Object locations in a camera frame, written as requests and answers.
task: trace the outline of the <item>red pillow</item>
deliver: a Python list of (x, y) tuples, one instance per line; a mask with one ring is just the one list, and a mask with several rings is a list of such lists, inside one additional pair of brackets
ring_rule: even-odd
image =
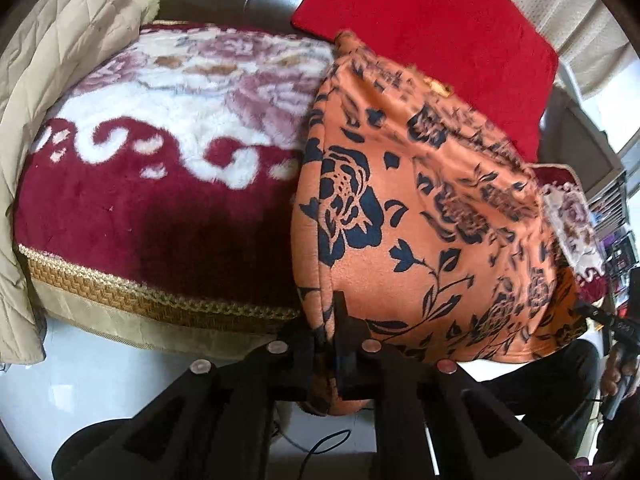
[(303, 0), (292, 23), (329, 40), (348, 28), (380, 56), (415, 64), (537, 159), (558, 56), (509, 0)]

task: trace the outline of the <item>pink flower pattern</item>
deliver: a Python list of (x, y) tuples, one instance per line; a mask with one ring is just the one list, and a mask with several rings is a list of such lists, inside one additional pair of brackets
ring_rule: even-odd
[(114, 83), (133, 81), (148, 60), (148, 56), (142, 52), (125, 49), (82, 79), (73, 89), (72, 95), (86, 94)]
[(268, 36), (255, 32), (223, 32), (211, 40), (194, 40), (190, 46), (191, 53), (235, 61), (263, 61), (281, 50)]
[(606, 291), (604, 258), (590, 223), (589, 206), (575, 182), (554, 182), (542, 188), (545, 215), (564, 256), (574, 270), (580, 296), (593, 303)]
[(306, 121), (320, 79), (299, 70), (243, 75), (225, 98), (242, 124), (266, 133), (283, 149), (302, 149)]

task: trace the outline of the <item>black rose pattern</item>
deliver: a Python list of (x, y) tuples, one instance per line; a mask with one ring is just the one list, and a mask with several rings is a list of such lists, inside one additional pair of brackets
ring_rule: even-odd
[(456, 195), (453, 186), (444, 182), (441, 191), (435, 196), (434, 203), (440, 212), (442, 221), (455, 224), (460, 237), (467, 244), (478, 244), (489, 231), (484, 216)]
[(510, 192), (486, 184), (480, 188), (480, 196), (492, 207), (495, 207), (508, 219), (519, 222), (522, 218), (532, 218), (533, 211), (520, 203)]
[(436, 149), (447, 140), (447, 127), (436, 111), (427, 104), (409, 119), (407, 127), (409, 137), (417, 142), (428, 142)]
[(516, 305), (513, 283), (509, 278), (502, 278), (494, 292), (494, 303), (484, 315), (471, 322), (467, 346), (475, 345), (482, 340), (498, 335), (511, 321), (511, 314)]
[(554, 338), (556, 340), (558, 348), (562, 348), (563, 346), (568, 345), (574, 339), (579, 338), (586, 331), (586, 322), (584, 321), (584, 319), (579, 319), (571, 325), (567, 323), (562, 325), (558, 330), (556, 330)]
[(545, 271), (539, 267), (529, 269), (529, 287), (527, 288), (527, 306), (529, 318), (536, 317), (541, 308), (549, 303), (549, 284), (545, 279)]
[(319, 197), (300, 206), (318, 222), (319, 259), (330, 267), (347, 246), (363, 249), (382, 241), (385, 216), (369, 177), (363, 153), (330, 146), (322, 159)]
[(519, 168), (521, 166), (520, 156), (508, 140), (491, 144), (488, 149), (496, 156), (508, 161), (513, 167)]

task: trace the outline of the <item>white tile floor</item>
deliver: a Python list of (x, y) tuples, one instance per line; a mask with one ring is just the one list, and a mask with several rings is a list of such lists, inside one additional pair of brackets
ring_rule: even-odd
[[(45, 349), (43, 363), (12, 366), (0, 374), (0, 419), (42, 480), (51, 480), (51, 460), (69, 436), (95, 422), (135, 415), (196, 357), (140, 350), (56, 320), (49, 320)], [(463, 364), (477, 380), (518, 366)], [(350, 471), (353, 480), (367, 478), (368, 453), (376, 446), (372, 412), (319, 418), (292, 408), (286, 432), (307, 449), (343, 429), (353, 431), (350, 439), (331, 453), (313, 457), (305, 480), (324, 479), (337, 466)], [(280, 439), (271, 448), (270, 476), (295, 478), (303, 458), (302, 452)]]

